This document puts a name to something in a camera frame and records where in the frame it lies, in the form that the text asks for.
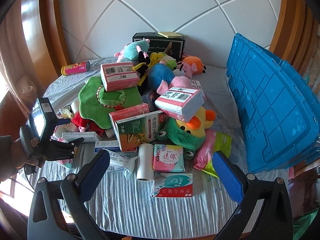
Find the bolt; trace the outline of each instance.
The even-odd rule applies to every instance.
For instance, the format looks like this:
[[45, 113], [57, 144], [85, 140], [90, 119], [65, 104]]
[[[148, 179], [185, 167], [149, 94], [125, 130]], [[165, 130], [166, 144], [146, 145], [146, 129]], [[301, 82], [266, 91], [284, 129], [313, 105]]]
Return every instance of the bolt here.
[[251, 173], [247, 174], [248, 180], [254, 180], [255, 178], [256, 178], [256, 176], [254, 176], [253, 174], [251, 174]]
[[277, 178], [277, 182], [278, 182], [279, 184], [283, 184], [283, 183], [284, 183], [284, 181], [283, 181], [282, 178]]
[[75, 180], [76, 178], [77, 178], [77, 175], [74, 174], [74, 173], [70, 173], [70, 174], [67, 176], [67, 180], [71, 180], [71, 181]]
[[38, 183], [41, 184], [41, 183], [44, 183], [45, 182], [45, 178], [44, 177], [41, 177], [38, 179]]

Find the diamond wall pattern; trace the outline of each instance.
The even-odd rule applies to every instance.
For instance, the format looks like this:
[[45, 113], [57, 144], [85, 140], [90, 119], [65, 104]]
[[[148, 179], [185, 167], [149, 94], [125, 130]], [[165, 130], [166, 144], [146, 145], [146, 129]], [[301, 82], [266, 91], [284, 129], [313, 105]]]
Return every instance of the diamond wall pattern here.
[[207, 65], [226, 67], [240, 32], [268, 47], [281, 0], [60, 0], [62, 25], [73, 62], [113, 57], [136, 32], [187, 35], [185, 52]]

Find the frog eye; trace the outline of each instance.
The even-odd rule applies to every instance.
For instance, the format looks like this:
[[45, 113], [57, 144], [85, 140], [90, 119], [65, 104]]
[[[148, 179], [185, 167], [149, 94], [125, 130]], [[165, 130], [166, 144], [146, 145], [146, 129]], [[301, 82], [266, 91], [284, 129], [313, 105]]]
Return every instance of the frog eye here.
[[190, 156], [190, 157], [193, 157], [194, 153], [191, 152], [191, 151], [187, 151], [187, 152], [186, 152], [186, 155], [188, 155], [188, 156]]
[[164, 137], [164, 136], [166, 136], [167, 135], [167, 132], [166, 131], [160, 131], [159, 133], [158, 133], [158, 136], [159, 137]]

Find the snack canister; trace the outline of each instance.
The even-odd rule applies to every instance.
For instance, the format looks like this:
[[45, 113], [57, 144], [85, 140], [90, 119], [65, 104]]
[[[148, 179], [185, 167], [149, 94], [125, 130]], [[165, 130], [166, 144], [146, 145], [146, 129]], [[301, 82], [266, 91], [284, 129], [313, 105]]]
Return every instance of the snack canister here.
[[75, 73], [87, 72], [89, 70], [90, 70], [90, 62], [84, 61], [84, 62], [75, 63], [68, 66], [63, 66], [61, 68], [61, 74], [64, 76], [67, 76]]

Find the sleeve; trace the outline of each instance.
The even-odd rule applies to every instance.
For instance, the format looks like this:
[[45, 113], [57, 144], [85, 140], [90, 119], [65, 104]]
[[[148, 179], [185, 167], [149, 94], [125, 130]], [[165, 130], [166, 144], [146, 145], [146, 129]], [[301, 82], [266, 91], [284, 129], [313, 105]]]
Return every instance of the sleeve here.
[[18, 172], [18, 169], [13, 166], [10, 156], [11, 143], [11, 136], [0, 136], [0, 182]]

